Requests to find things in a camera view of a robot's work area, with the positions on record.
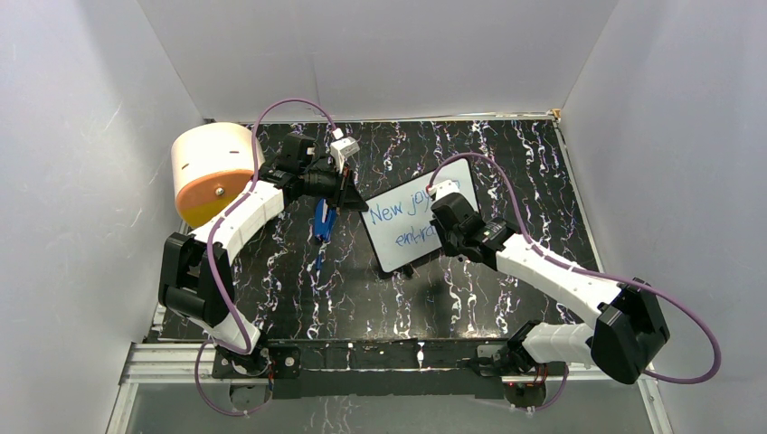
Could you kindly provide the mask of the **small black-framed whiteboard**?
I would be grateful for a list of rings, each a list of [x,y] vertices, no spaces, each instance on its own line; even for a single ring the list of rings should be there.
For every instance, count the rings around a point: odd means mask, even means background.
[[[432,171],[376,194],[361,213],[380,270],[391,273],[441,248],[427,192]]]

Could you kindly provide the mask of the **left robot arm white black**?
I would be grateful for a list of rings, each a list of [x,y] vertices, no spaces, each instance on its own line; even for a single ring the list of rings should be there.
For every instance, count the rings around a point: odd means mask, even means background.
[[[193,128],[172,145],[176,209],[191,231],[166,239],[158,302],[200,326],[249,376],[266,372],[270,352],[234,305],[232,261],[301,197],[323,200],[328,211],[368,208],[348,163],[357,141],[338,128],[332,138],[325,154],[313,138],[290,133],[267,159],[252,131],[224,123]]]

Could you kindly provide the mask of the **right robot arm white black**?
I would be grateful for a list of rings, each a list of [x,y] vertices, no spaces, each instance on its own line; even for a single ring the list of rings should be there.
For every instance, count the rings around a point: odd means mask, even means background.
[[[458,190],[441,185],[428,192],[434,201],[431,223],[447,256],[517,278],[581,319],[574,325],[525,323],[494,354],[475,359],[483,374],[531,374],[548,363],[581,363],[632,384],[668,342],[658,298],[640,289],[638,280],[616,283],[579,274],[571,261],[538,254],[513,223],[484,221]]]

